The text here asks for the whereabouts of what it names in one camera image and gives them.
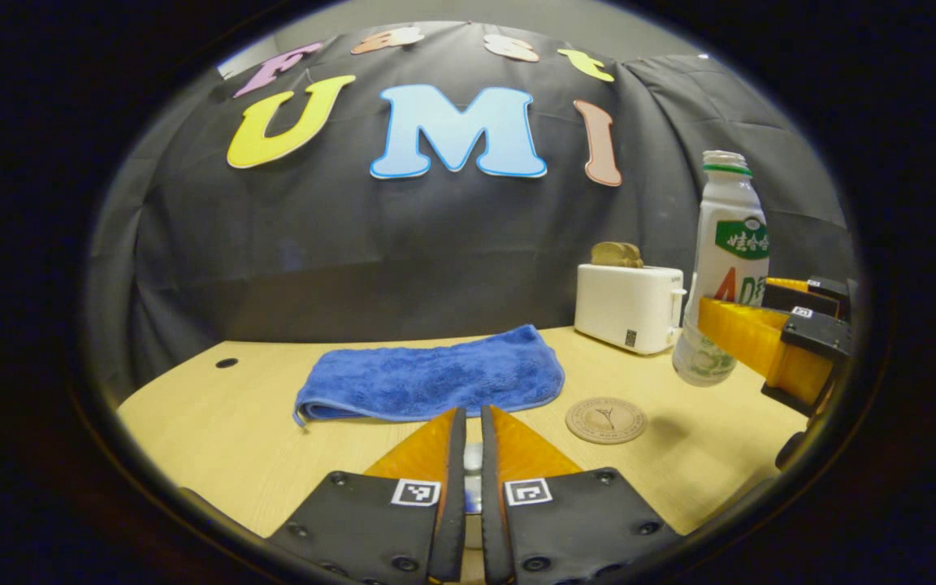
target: qr code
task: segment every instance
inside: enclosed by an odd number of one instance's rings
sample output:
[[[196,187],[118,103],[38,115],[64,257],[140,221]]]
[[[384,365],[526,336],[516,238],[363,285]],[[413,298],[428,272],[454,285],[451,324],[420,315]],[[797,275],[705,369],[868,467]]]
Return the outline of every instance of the qr code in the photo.
[[[505,482],[505,499],[509,506],[543,504],[553,500],[544,478]]]
[[[392,495],[392,503],[397,506],[431,506],[439,502],[442,485],[438,481],[400,480]]]

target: green label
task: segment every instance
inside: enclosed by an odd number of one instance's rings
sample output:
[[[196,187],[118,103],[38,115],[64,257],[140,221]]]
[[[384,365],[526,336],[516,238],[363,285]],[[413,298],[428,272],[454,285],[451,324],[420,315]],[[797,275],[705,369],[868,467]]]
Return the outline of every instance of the green label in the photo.
[[[768,228],[758,218],[742,222],[717,222],[713,243],[743,260],[759,260],[769,256]]]

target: wooden table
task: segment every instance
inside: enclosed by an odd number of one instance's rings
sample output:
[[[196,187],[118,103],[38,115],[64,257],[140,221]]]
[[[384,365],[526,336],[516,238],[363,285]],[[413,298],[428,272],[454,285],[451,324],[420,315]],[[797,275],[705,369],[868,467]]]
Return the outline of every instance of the wooden table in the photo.
[[[680,380],[670,350],[639,356],[572,327],[539,331],[565,369],[551,403],[513,416],[584,470],[612,466],[679,533],[686,534],[757,482],[777,474],[775,456],[805,428],[801,414],[762,396],[761,377],[739,364],[712,388]],[[177,486],[193,489],[230,518],[267,537],[331,470],[361,473],[423,422],[372,418],[293,421],[294,399],[331,349],[434,348],[479,337],[369,344],[226,341],[161,375],[118,408],[149,458]],[[215,367],[224,358],[236,366]],[[626,444],[591,444],[566,427],[587,397],[621,397],[648,416]],[[478,418],[468,440],[482,440]],[[467,551],[465,582],[482,582],[482,555]]]

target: white toaster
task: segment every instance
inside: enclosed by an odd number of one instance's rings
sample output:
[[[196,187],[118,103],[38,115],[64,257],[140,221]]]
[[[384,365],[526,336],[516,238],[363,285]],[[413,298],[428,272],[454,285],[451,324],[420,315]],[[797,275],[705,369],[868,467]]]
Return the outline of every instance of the white toaster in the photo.
[[[639,354],[664,351],[681,334],[683,283],[677,269],[580,264],[573,326]]]

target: letter m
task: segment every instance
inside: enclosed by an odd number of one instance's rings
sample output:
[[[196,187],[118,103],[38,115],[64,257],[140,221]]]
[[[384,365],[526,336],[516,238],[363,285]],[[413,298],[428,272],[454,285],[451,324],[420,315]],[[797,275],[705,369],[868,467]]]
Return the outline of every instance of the letter m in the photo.
[[[483,173],[509,177],[542,177],[547,164],[536,156],[527,107],[529,93],[517,89],[486,88],[464,111],[450,103],[435,86],[400,85],[380,96],[391,104],[385,154],[370,166],[379,179],[426,174],[431,160],[418,148],[420,133],[450,171],[460,171],[483,132],[486,151],[476,164]]]

